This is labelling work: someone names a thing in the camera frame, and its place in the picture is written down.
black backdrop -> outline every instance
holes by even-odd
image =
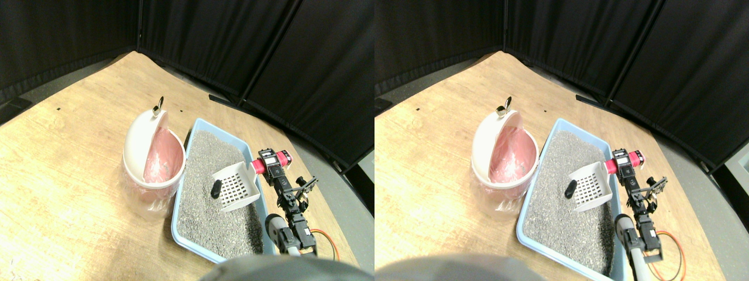
[[[0,103],[137,50],[348,169],[375,145],[373,17],[371,0],[0,1]]]
[[[247,91],[261,110],[349,167],[375,148],[373,1],[304,1]]]
[[[137,1],[0,1],[0,104],[134,50],[137,27]]]
[[[373,1],[145,1],[140,52],[347,169],[374,149]]]
[[[240,96],[289,1],[143,1],[138,51]]]
[[[749,2],[666,1],[614,103],[723,164],[749,139]]]
[[[373,92],[504,49],[715,168],[749,139],[749,4],[660,3],[144,0],[140,20],[137,1],[0,1],[0,102],[138,49],[346,167],[374,145]]]
[[[506,51],[607,96],[651,1],[510,0]]]
[[[378,94],[502,49],[502,1],[377,1]]]
[[[376,88],[382,94],[501,47],[606,106],[613,100],[615,109],[674,139],[714,171],[749,140],[748,6],[737,0],[382,1]]]

table surface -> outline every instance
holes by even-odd
[[[554,122],[564,118],[607,141],[612,149],[641,150],[647,157],[637,180],[668,177],[651,215],[657,230],[684,247],[688,274],[722,280],[723,272],[679,180],[650,132],[617,115],[575,100],[575,94],[540,77],[515,57],[497,52],[394,106],[375,119],[375,267],[444,253],[490,253],[524,261],[550,280],[584,279],[520,244],[517,219],[493,220],[476,207],[468,188],[473,134],[483,118],[512,96],[524,127],[543,147]],[[626,198],[626,192],[619,188]],[[622,201],[622,209],[632,215]],[[678,249],[662,238],[669,277]],[[631,270],[627,269],[631,279]]]
[[[182,139],[203,118],[254,153],[298,155],[278,128],[208,100],[131,52],[0,126],[0,279],[196,280],[210,271],[212,262],[174,242],[169,218],[146,222],[123,199],[127,128],[162,96],[169,128]],[[299,157],[287,176],[311,178]],[[273,188],[262,188],[268,211],[283,215]],[[310,227],[330,234],[341,260],[358,267],[322,193],[309,196]],[[333,257],[325,238],[318,245],[321,258]]]

blue litter box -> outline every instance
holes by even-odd
[[[249,149],[249,145],[247,145],[246,142],[243,140],[237,138],[236,136],[232,136],[230,133],[226,133],[226,131],[221,130],[220,128],[214,126],[211,123],[206,122],[205,120],[198,118],[195,120],[195,124],[192,126],[192,132],[198,130],[204,130],[209,133],[212,133],[217,138],[221,139],[222,141],[236,146],[239,148],[240,151],[242,151],[242,155],[244,156],[244,163],[249,168],[249,165],[251,165],[251,162],[253,160],[252,158],[252,150]],[[195,134],[190,134],[190,137],[187,141],[187,158],[189,158],[189,151],[190,147],[192,146],[192,137]],[[172,237],[174,237],[175,242],[179,244],[182,247],[187,248],[190,251],[193,251],[194,253],[198,254],[201,257],[206,258],[209,261],[215,262],[215,263],[221,263],[226,260],[226,258],[219,256],[218,254],[211,252],[208,249],[205,249],[203,246],[200,246],[196,244],[195,242],[192,242],[190,240],[187,240],[185,237],[180,236],[179,232],[177,231],[177,221],[179,221],[180,216],[180,199],[182,195],[182,185],[184,184],[184,177],[180,180],[180,185],[177,188],[177,197],[175,199],[175,212],[172,215]],[[255,201],[255,207],[258,211],[258,216],[261,220],[261,225],[263,227],[263,254],[264,255],[274,255],[276,254],[276,246],[275,244],[270,240],[268,235],[265,235],[265,223],[262,223],[265,220],[265,217],[268,217],[268,208],[265,205],[265,196],[263,195],[263,188],[260,185],[260,177],[257,177],[255,179],[255,184],[258,186],[258,189],[260,190],[260,198]]]
[[[557,119],[554,127],[551,128],[551,133],[549,133],[549,137],[546,139],[545,146],[549,145],[554,135],[561,130],[573,133],[584,142],[588,142],[595,147],[600,148],[601,151],[603,151],[604,157],[606,159],[613,158],[613,155],[611,154],[611,147],[607,142],[561,118]],[[578,273],[583,274],[585,277],[588,277],[592,280],[626,280],[627,276],[625,274],[625,270],[627,267],[627,258],[625,257],[624,246],[622,246],[622,244],[619,242],[619,239],[617,239],[615,235],[613,237],[613,239],[615,240],[615,246],[613,261],[611,265],[611,277],[606,277],[605,275],[595,272],[594,270],[581,265],[580,263],[568,258],[567,256],[564,256],[557,251],[554,251],[551,248],[546,247],[545,245],[540,244],[539,242],[531,238],[528,238],[523,234],[523,224],[525,223],[525,215],[528,209],[528,204],[530,202],[530,197],[533,194],[533,188],[536,185],[536,179],[539,176],[538,171],[541,171],[541,167],[544,165],[545,155],[546,149],[541,152],[541,157],[539,158],[539,167],[536,169],[536,174],[533,176],[533,179],[528,186],[528,194],[525,195],[525,202],[523,203],[523,208],[520,211],[520,218],[518,219],[518,240],[520,240],[520,243],[525,245],[526,247],[529,247],[530,249],[533,249],[536,252],[547,256],[549,259],[553,259],[555,262],[559,262],[560,264],[565,265],[566,267],[571,268],[572,270],[577,271]],[[611,186],[612,193],[610,204],[611,214],[612,217],[616,217],[622,213],[622,205],[621,201],[619,200],[619,184],[616,181],[616,175],[609,175],[609,185]]]

white plastic scoop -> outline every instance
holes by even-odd
[[[244,161],[228,166],[213,174],[214,180],[221,181],[221,211],[228,212],[252,204],[260,198],[260,190],[255,185],[258,174],[255,168],[247,169]]]
[[[573,195],[576,207],[573,211],[588,211],[611,200],[608,173],[601,162],[579,168],[569,174],[569,178],[577,181]]]

red motor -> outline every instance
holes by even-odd
[[[640,153],[640,151],[632,151],[629,153],[629,161],[632,162],[632,167],[637,167],[645,164],[645,157]],[[609,174],[616,174],[618,169],[619,165],[616,162],[616,156],[614,159],[606,161],[606,170]]]
[[[275,159],[278,159],[278,162],[281,164],[281,167],[286,166],[288,164],[291,164],[291,161],[294,160],[291,155],[288,154],[286,151],[278,151],[276,152],[275,157],[269,157],[265,158],[263,160],[262,158],[258,158],[255,161],[252,161],[252,166],[255,167],[255,174],[261,175],[265,173],[265,167],[266,166],[272,166],[276,163]]]

